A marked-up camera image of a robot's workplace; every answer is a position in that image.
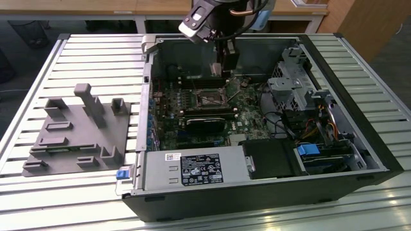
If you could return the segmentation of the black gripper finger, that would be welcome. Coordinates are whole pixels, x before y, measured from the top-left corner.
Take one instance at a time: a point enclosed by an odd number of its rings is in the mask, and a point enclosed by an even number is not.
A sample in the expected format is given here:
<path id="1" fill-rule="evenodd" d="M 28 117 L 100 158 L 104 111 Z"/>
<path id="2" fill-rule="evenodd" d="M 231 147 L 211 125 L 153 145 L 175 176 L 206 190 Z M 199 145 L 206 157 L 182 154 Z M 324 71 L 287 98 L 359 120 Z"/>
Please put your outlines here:
<path id="1" fill-rule="evenodd" d="M 223 64 L 223 41 L 215 41 L 215 48 L 216 48 L 216 63 Z"/>
<path id="2" fill-rule="evenodd" d="M 228 72 L 236 69 L 240 57 L 239 49 L 236 48 L 236 41 L 228 40 L 223 44 L 223 71 Z"/>

